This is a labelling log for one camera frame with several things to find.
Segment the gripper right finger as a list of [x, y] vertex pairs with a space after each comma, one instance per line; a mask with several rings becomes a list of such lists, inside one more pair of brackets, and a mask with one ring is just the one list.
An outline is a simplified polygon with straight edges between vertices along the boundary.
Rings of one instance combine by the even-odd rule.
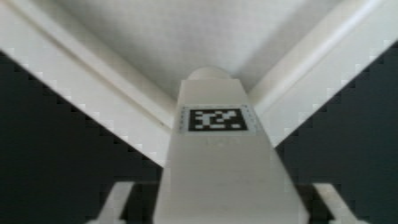
[[328, 224], [369, 224], [353, 215], [333, 185], [330, 183], [314, 183], [312, 187], [317, 192], [330, 214], [333, 216], [333, 219], [328, 221]]

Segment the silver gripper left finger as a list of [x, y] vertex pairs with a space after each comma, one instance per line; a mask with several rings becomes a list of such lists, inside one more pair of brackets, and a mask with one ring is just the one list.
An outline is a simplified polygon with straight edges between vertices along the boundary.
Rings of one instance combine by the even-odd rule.
[[122, 212], [133, 185], [133, 182], [117, 182], [113, 184], [97, 217], [85, 224], [125, 224]]

